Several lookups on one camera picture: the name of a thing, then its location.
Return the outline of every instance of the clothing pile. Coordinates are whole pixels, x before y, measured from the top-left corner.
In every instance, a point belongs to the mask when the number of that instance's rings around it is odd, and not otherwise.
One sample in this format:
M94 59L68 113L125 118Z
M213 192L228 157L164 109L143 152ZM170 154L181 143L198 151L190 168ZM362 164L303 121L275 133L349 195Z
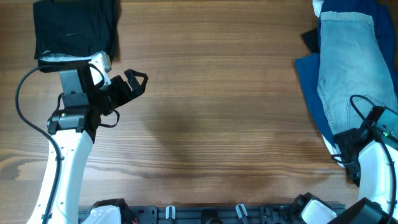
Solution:
M295 61L308 110L331 154L333 135L359 128L351 95L398 110L396 37L388 8L376 0L313 0L318 28L302 35L312 54ZM372 107L355 99L363 115Z
M39 66L91 60L100 53L113 59L117 0L41 0L33 4L33 17Z

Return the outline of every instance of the dark blue fabric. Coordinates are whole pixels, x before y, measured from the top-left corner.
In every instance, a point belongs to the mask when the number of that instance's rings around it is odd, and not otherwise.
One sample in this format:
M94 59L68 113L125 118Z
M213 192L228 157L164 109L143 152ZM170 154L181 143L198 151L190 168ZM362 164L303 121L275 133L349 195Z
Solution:
M383 58L390 70L394 90L398 97L398 74L394 67L394 56L396 49L396 36L394 24L391 21L390 13L387 6L379 5L377 10L377 18L380 22L375 25L376 39L379 48L383 54Z
M317 125L319 132L321 132L332 146L335 146L333 134L331 133L328 120L323 112L323 105L317 92L320 62L320 54L314 53L304 58L297 59L295 64L305 102L312 119Z
M373 17L376 39L390 70L394 89L398 96L398 73L395 73L394 70L396 37L388 8L386 6L377 5L375 0L325 0L323 2L322 12L325 11L362 12ZM318 35L320 35L320 25L319 23ZM311 54L307 57L297 59L295 65L308 110L321 134L334 146L333 134L331 133L328 120L323 111L323 105L317 93L320 54Z

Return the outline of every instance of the light blue denim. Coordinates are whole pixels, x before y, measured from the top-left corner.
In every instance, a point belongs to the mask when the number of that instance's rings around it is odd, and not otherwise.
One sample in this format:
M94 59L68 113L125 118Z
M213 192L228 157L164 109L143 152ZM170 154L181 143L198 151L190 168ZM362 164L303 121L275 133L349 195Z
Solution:
M349 103L351 95L364 95L375 104L397 111L397 97L383 59L373 18L359 12L321 13L321 53L317 92L333 134L359 128L362 119ZM366 117L372 108L354 98Z

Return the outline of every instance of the wire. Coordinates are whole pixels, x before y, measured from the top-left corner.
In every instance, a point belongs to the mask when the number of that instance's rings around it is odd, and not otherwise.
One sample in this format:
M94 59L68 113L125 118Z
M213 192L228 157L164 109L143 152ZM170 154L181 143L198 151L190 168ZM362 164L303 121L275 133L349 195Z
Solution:
M391 202L390 202L390 210L388 213L388 216L386 218L386 224L390 224L391 220L392 220L392 216L394 215L394 209L396 207L396 197L397 197L397 176L396 176L396 172L395 172L395 167L394 167L394 161L392 161L390 152L388 151L388 148L386 146L386 144L384 143L384 141L382 140L382 138L377 134L377 132L373 129L373 127L369 124L368 119L366 119L363 114L361 112L359 112L359 109L355 106L354 102L353 102L353 98L358 97L358 98L362 98L366 101L368 101L370 104L372 104L373 106L375 106L375 104L367 97L365 96L361 96L361 95L352 95L349 98L349 102L351 103L351 105L353 106L354 110L357 112L357 114L363 119L363 121L365 122L365 125L367 128L369 128L371 130L371 132L373 133L374 137L376 138L376 141L379 142L383 148L384 153L387 156L387 160L389 163L389 167L391 169L391 176L392 176L392 192L391 192Z
M60 106L61 106L61 98L62 98L62 96L63 96L63 93L60 93L60 94L58 95L58 99L57 99L57 108L55 109L54 112L56 112L56 111L58 111L58 110L60 109Z
M343 165L350 165L350 164L354 164L355 162L357 162L357 161L351 161L351 162L343 162L343 161L339 161L338 159L336 159L336 157L340 157L340 158L342 158L342 154L334 154L334 155L331 155L331 159L333 160L333 161L335 161L335 162L337 162L337 163L339 163L339 164L343 164Z
M355 98L355 97L366 100L367 102L372 104L372 106L375 106L375 104L368 97L362 96L362 95L352 95L349 98L349 103L351 103L351 106L354 108L355 112L362 118L362 120L366 121L367 119L363 116L363 114L359 111L359 109L354 104L353 98Z
M17 87L17 91L15 93L15 107L17 109L17 113L19 115L19 117L30 127L32 127L33 129L35 129L36 131L40 132L41 134L44 135L44 137L46 137L52 144L52 146L55 149L55 153L56 153L56 158L55 161L57 163L57 167L55 169L55 177L54 177L54 182L52 184L52 188L51 188L51 192L50 192L50 197L49 200L47 202L47 207L45 208L45 213L43 215L43 222L42 224L46 224L48 219L49 219L49 215L50 215L50 211L51 211L51 206L53 204L54 198L55 198L55 191L57 189L57 185L58 185L58 181L59 181L59 177L60 177L60 169L61 169L61 152L60 149L57 145L57 143L54 141L54 139L51 138L51 136L49 134L47 134L45 131L43 131L42 129L40 129L39 127L37 127L36 125L32 124L30 121L28 121L24 115L21 112L21 109L19 108L19 90L21 89L21 86L23 84L23 82L26 80L26 78L31 75L32 73L36 72L37 70L41 70L41 69L45 69L45 68L60 68L60 66L56 66L56 65L43 65L43 66L39 66L37 68L32 69L30 72L28 72L23 78L22 80L19 82L18 87Z
M97 70L97 72L101 75L101 77L102 77L102 80L99 82L99 83L97 83L96 85L95 85L95 87L99 90L102 86L104 86L104 84L105 84L105 77L104 77L104 75L102 74L102 72L95 66L95 65L93 65L92 63L89 63L88 64L88 66L89 67L91 67L91 68L94 68L95 70Z
M119 112L117 111L117 110L113 110L113 112L114 113L116 113L116 116L117 116L117 118L116 118L116 124L99 124L101 127L104 127L104 128L114 128L114 127L116 127L116 125L118 125L118 122L119 122L119 119L120 119L120 114L119 114Z

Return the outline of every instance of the wooden table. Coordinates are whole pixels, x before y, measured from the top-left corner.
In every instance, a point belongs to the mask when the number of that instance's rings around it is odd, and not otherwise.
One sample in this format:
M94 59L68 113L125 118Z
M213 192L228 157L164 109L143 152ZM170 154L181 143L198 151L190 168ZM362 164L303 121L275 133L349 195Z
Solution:
M14 104L17 83L36 66L30 0L1 2L0 223L25 223L49 144ZM120 108L116 128L99 128L81 206L109 198L290 203L306 192L348 206L357 200L307 111L294 67L309 54L300 34L317 25L310 1L125 1L121 9L109 76L133 68L149 82ZM35 73L21 90L23 113L45 129L61 91L57 73Z

